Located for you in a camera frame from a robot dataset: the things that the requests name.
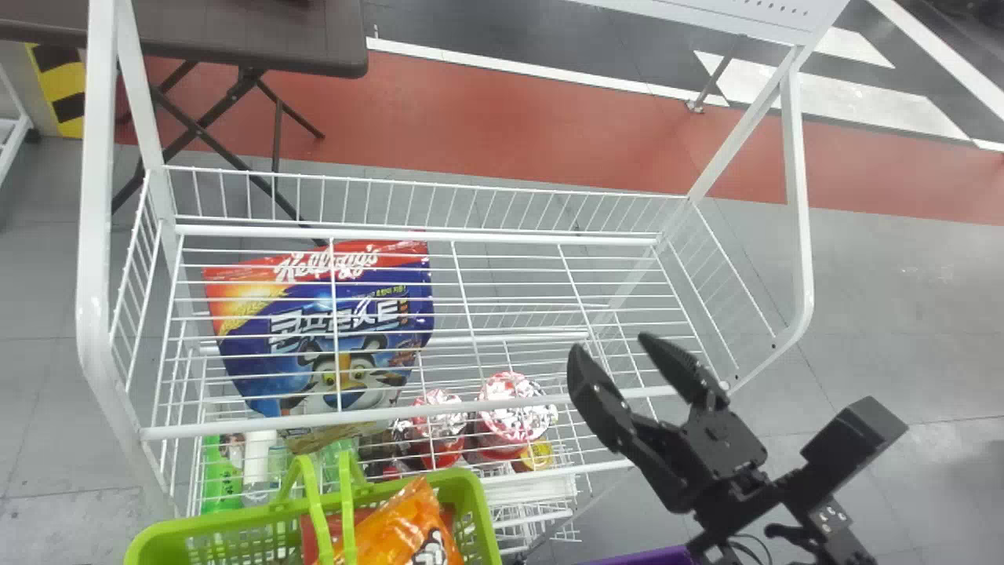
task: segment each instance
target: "black metal leg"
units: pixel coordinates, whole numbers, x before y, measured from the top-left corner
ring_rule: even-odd
[[[137,159],[136,161],[136,171],[133,173],[133,177],[126,183],[118,192],[111,198],[111,213],[115,213],[115,210],[121,207],[122,204],[129,200],[130,196],[136,193],[137,189],[143,184],[143,158]]]
[[[319,139],[324,138],[324,133],[322,133],[320,129],[318,129],[317,127],[314,127],[313,124],[311,124],[309,121],[307,121],[306,117],[303,117],[302,115],[300,115],[295,109],[293,109],[293,108],[289,107],[288,105],[286,105],[285,103],[283,103],[282,100],[279,98],[279,96],[277,96],[275,94],[275,92],[273,92],[272,89],[269,88],[268,85],[265,84],[265,82],[261,78],[258,78],[257,80],[255,80],[255,85],[258,86],[258,88],[260,88],[261,91],[264,92],[265,95],[268,96],[269,99],[271,99],[272,101],[274,101],[276,104],[281,103],[283,111],[285,111],[286,113],[288,113],[289,116],[292,117],[293,119],[295,119],[297,123],[299,123],[300,125],[303,125],[303,127],[306,130],[308,130],[311,133],[313,133],[313,135],[315,137],[317,137]]]
[[[164,92],[165,94],[168,93],[168,90],[174,88],[176,84],[181,82],[182,78],[184,78],[186,74],[191,72],[192,69],[195,68],[195,65],[197,64],[199,64],[199,61],[194,61],[194,60],[187,60],[181,63],[180,65],[178,65],[178,68],[172,71],[171,74],[169,74],[168,77],[164,79],[164,82],[161,82],[157,86],[157,88],[162,92]],[[122,113],[118,117],[115,117],[115,123],[129,123],[132,120],[133,120],[133,112],[128,109],[126,110],[126,113]]]
[[[167,109],[169,113],[171,113],[172,115],[174,115],[175,119],[178,119],[186,127],[188,127],[188,130],[190,132],[194,131],[195,135],[198,135],[199,138],[201,138],[202,140],[206,142],[206,145],[208,145],[210,148],[212,148],[213,151],[219,153],[220,156],[223,157],[224,159],[226,159],[227,162],[230,163],[230,165],[232,167],[234,167],[235,169],[241,170],[241,171],[250,171],[251,170],[251,167],[248,167],[247,164],[244,163],[244,161],[241,160],[240,157],[237,157],[236,155],[234,155],[233,153],[231,153],[227,148],[223,147],[223,144],[221,144],[220,142],[218,142],[216,139],[216,137],[214,137],[213,135],[211,135],[209,133],[209,131],[207,131],[206,128],[202,124],[200,124],[199,122],[197,122],[194,119],[192,119],[191,117],[189,117],[184,111],[181,110],[181,108],[179,108],[177,105],[175,105],[174,102],[172,102],[171,100],[169,100],[167,98],[167,96],[165,96],[163,93],[161,93],[160,91],[158,91],[156,88],[152,88],[151,95],[154,97],[154,100],[156,100],[157,103],[159,103],[162,106],[164,106],[164,108]],[[280,117],[282,115],[281,111],[277,111],[277,114]],[[273,143],[274,143],[274,146],[277,147],[278,142],[276,140],[276,142],[273,142]],[[277,161],[275,161],[274,159],[273,159],[273,167],[277,168]],[[258,188],[260,188],[265,194],[267,194],[269,196],[269,198],[271,198],[280,208],[282,208],[282,211],[284,211],[286,214],[288,214],[289,217],[291,217],[294,220],[296,220],[299,223],[300,227],[310,227],[306,223],[306,220],[304,220],[303,218],[301,218],[299,216],[299,214],[296,213],[296,208],[293,208],[293,206],[289,203],[289,201],[286,200],[286,198],[284,196],[282,196],[281,194],[279,194],[277,192],[276,187],[273,187],[273,186],[269,185],[265,181],[265,179],[263,179],[263,178],[261,178],[261,177],[259,177],[257,175],[251,175],[249,178],[251,179],[251,182],[253,182],[255,184],[255,186],[257,186]],[[327,244],[327,242],[325,240],[323,240],[323,239],[314,239],[314,242],[317,243],[317,245],[325,245],[325,244]]]
[[[282,138],[282,100],[275,102],[275,134],[272,135],[272,172],[279,172],[279,139]]]
[[[251,88],[254,87],[255,80],[261,77],[264,73],[264,70],[240,69],[237,76],[237,82],[235,82],[234,85],[227,90],[226,95],[220,98],[220,101],[213,104],[213,107],[210,107],[206,113],[203,113],[202,117],[200,117],[196,122],[203,129],[211,125],[213,121],[219,119],[224,112],[233,107],[233,105],[237,103],[237,100],[244,97],[244,94],[248,93]],[[151,88],[151,91],[154,94],[153,98],[155,104],[160,103],[160,100],[162,99],[167,99],[164,97],[163,92],[160,92],[157,88]],[[168,147],[164,148],[164,162],[167,163],[168,161],[174,159],[199,134],[196,129],[189,127],[188,130],[179,135],[175,140],[171,142]],[[112,214],[115,213],[118,207],[129,200],[130,196],[133,196],[133,194],[140,188],[143,184],[143,160],[141,160],[137,165],[136,174],[134,174],[133,178],[126,183],[126,186],[123,186],[121,190],[115,194],[114,198],[111,199]]]

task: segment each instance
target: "white wire basket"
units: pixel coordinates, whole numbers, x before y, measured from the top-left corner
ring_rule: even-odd
[[[209,301],[219,299],[207,298],[213,284],[202,278],[207,266],[309,253],[317,237],[329,244],[374,237],[428,241],[435,329],[397,406],[319,419],[406,418],[415,414],[412,401],[434,388],[457,394],[470,412],[484,379],[502,371],[538,383],[547,395],[542,401],[557,407],[545,437],[555,453],[553,468],[515,474],[495,463],[465,464],[484,478],[509,552],[525,549],[544,525],[571,517],[579,492],[591,494],[590,473],[631,467],[598,444],[568,401],[571,345],[585,344],[637,409],[660,417],[653,400],[675,392],[637,344],[640,332],[685,346],[727,387],[741,384],[740,375],[774,344],[774,331],[709,223],[681,196],[255,173],[293,203],[298,222],[249,181],[251,173],[165,171],[175,251],[158,258],[165,239],[148,177],[112,310],[111,356],[127,393],[136,396],[134,389],[148,388],[141,382],[155,379],[141,437],[185,514],[204,502],[203,437],[318,418],[263,418],[247,407],[218,348]],[[680,229],[654,228],[675,213]],[[309,227],[298,225],[303,222]],[[137,361],[145,345],[159,351],[146,352],[157,365],[142,370]],[[573,541],[574,526],[551,536]]]
[[[593,490],[590,476],[633,465],[603,448],[570,403],[565,363],[573,344],[598,360],[635,411],[661,418],[680,406],[637,343],[639,333],[691,351],[730,393],[804,333],[813,285],[796,75],[845,3],[788,3],[804,12],[803,19],[792,10],[774,17],[767,8],[716,3],[731,14],[722,29],[760,31],[758,36],[793,45],[692,190],[678,196],[167,166],[132,4],[91,2],[77,343],[83,374],[149,506],[164,517],[200,512],[206,436],[389,426],[446,411],[470,418],[482,410],[549,404],[557,413],[543,439],[553,453],[549,469],[516,473],[477,457],[458,465],[482,478],[503,553],[532,550],[543,539],[575,541],[573,519],[605,492]],[[655,12],[670,4],[639,0],[624,9],[660,15]],[[701,18],[718,14],[690,0],[676,4],[663,15],[682,10],[681,17],[690,18],[685,21],[708,23]],[[795,32],[789,24],[796,19]],[[115,21],[117,32],[108,27]],[[736,22],[742,25],[733,28]],[[148,169],[128,243],[108,232],[116,51]],[[762,295],[751,292],[741,276],[745,269],[737,268],[715,222],[701,210],[704,196],[778,96],[796,241],[795,308],[787,324],[761,310],[756,297]],[[269,190],[259,190],[252,176],[264,179]],[[291,209],[277,205],[277,196]],[[323,253],[327,262],[315,262],[333,265],[337,243],[363,238],[428,245],[422,268],[429,274],[435,327],[414,355],[400,398],[379,408],[343,410],[339,403],[327,413],[271,418],[249,409],[225,367],[210,313],[210,301],[218,299],[207,293],[215,282],[204,279],[203,269],[294,252],[308,261]],[[124,245],[123,258],[109,277],[108,248],[115,242]],[[332,331],[333,337],[347,335],[342,331]],[[485,380],[503,371],[526,375],[544,394],[479,400]],[[456,394],[461,402],[412,405],[431,389]],[[479,450],[465,445],[465,456]],[[362,463],[378,464],[381,457]]]

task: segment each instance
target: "yellow black striped post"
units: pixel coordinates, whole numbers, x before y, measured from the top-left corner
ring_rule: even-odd
[[[25,43],[59,134],[83,135],[83,61],[73,47]]]

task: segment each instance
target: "metal bracket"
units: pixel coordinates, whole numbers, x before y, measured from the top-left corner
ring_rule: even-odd
[[[711,73],[708,81],[704,84],[704,88],[701,89],[701,93],[697,95],[696,98],[692,100],[686,100],[684,105],[687,109],[694,113],[704,113],[704,99],[708,97],[708,93],[711,91],[711,87],[718,82],[718,79],[722,77],[722,73],[725,72],[725,67],[729,66],[732,59],[736,56],[736,51],[739,50],[739,43],[745,39],[745,35],[736,35],[735,40],[732,42],[732,46],[729,47],[729,52],[726,53],[722,60],[718,62],[718,66],[715,67],[715,72]]]

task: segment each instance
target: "green plastic basket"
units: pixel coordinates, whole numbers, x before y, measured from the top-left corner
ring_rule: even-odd
[[[301,477],[306,497],[290,499],[293,484]],[[502,565],[491,515],[485,504],[485,493],[478,478],[466,469],[437,471],[425,477],[437,491],[439,501],[452,505],[456,511],[453,536],[464,556],[464,563]],[[320,565],[330,565],[333,551],[324,515],[340,512],[345,563],[356,565],[353,510],[390,499],[409,482],[411,479],[368,483],[362,476],[355,454],[345,451],[338,457],[339,492],[321,496],[317,492],[317,479],[310,460],[299,456],[293,460],[275,502],[259,508],[154,524],[130,544],[124,563],[281,564],[289,550],[300,547],[298,518],[309,514],[317,536],[317,561]]]

